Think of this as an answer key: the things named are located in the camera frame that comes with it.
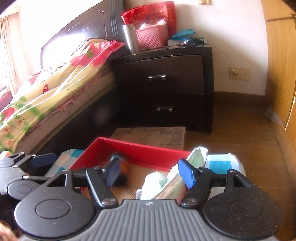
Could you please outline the person's right hand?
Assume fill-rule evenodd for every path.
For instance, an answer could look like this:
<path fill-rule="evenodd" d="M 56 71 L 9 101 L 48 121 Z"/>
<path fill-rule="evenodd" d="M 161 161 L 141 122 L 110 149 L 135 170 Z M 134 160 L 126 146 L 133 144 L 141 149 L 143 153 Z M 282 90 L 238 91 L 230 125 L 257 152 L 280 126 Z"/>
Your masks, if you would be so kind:
<path fill-rule="evenodd" d="M 14 235 L 6 223 L 1 221 L 0 224 L 0 241 L 18 241 L 18 238 Z"/>

